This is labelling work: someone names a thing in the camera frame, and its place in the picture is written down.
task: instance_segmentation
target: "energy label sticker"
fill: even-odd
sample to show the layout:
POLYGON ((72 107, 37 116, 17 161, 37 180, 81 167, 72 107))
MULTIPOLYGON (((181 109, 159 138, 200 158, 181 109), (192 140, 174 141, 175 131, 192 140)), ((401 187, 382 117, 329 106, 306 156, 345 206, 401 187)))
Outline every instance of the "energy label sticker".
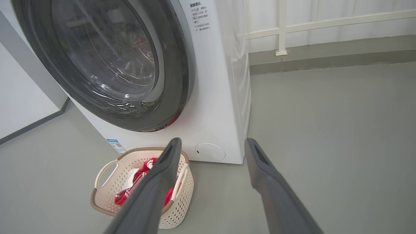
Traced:
POLYGON ((118 140, 114 140, 114 139, 107 139, 108 143, 110 143, 110 145, 113 146, 113 148, 119 153, 119 154, 123 154, 124 152, 126 152, 127 150, 119 143, 118 140))

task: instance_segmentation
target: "red cloth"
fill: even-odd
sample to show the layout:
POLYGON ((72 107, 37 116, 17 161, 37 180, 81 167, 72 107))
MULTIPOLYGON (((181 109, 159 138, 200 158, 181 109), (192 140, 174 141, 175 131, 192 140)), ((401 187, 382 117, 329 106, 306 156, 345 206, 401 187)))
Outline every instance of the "red cloth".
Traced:
MULTIPOLYGON (((157 158, 151 158, 151 159, 149 159, 149 160, 147 160, 146 162, 143 163, 143 166, 134 174, 133 186, 128 188, 128 189, 121 190, 116 194, 116 197, 114 198, 114 203, 116 205, 122 206, 124 204, 124 202, 130 197, 130 194, 131 194, 132 190, 137 187, 139 182, 149 172, 150 169, 148 167, 148 163, 150 161, 152 161, 153 165, 154 165, 157 161, 157 158)), ((169 191, 166 193, 165 202, 164 202, 163 207, 165 207, 169 203, 169 201, 171 200, 174 187, 175 187, 175 184, 173 184, 171 189, 169 189, 169 191)))

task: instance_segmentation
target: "white cabinet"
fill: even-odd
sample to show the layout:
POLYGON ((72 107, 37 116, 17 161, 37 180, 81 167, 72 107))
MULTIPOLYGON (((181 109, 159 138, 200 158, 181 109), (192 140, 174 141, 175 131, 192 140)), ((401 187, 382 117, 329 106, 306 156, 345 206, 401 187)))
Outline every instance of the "white cabinet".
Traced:
POLYGON ((0 12, 0 144, 61 114, 67 96, 0 12))

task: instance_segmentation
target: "white plastic basket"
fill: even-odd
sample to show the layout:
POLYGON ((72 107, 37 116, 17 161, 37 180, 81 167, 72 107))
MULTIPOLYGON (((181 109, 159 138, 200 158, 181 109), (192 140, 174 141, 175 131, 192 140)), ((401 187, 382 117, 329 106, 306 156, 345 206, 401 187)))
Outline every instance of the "white plastic basket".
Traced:
MULTIPOLYGON (((118 159, 105 165, 95 180, 95 186, 90 199, 91 206, 101 213, 114 216, 121 209, 121 206, 114 204, 114 198, 127 180, 129 170, 142 167, 143 163, 151 158, 158 158, 164 149, 163 147, 131 149, 122 154, 118 159), (99 186, 103 172, 113 164, 116 164, 116 168, 104 184, 99 186)), ((178 226, 185 218, 191 202, 193 177, 189 169, 188 156, 183 151, 179 159, 177 175, 178 179, 173 189, 172 199, 161 212, 160 229, 171 229, 178 226)))

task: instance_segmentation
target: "red towel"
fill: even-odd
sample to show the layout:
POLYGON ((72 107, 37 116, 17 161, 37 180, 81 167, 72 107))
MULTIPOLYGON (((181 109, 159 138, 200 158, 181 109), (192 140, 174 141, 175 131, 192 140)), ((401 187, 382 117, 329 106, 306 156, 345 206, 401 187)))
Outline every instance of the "red towel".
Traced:
MULTIPOLYGON (((126 182, 124 183, 123 189, 116 193, 116 197, 114 198, 115 204, 119 206, 124 204, 124 202, 130 197, 132 190, 137 187, 139 182, 149 172, 149 170, 153 167, 156 161, 157 161, 157 158, 151 158, 147 160, 146 162, 144 162, 143 166, 140 169, 133 169, 129 171, 129 175, 128 175, 126 182)), ((171 189, 166 193, 165 203, 163 207, 165 207, 171 200, 174 187, 175 187, 175 184, 173 184, 171 189)))

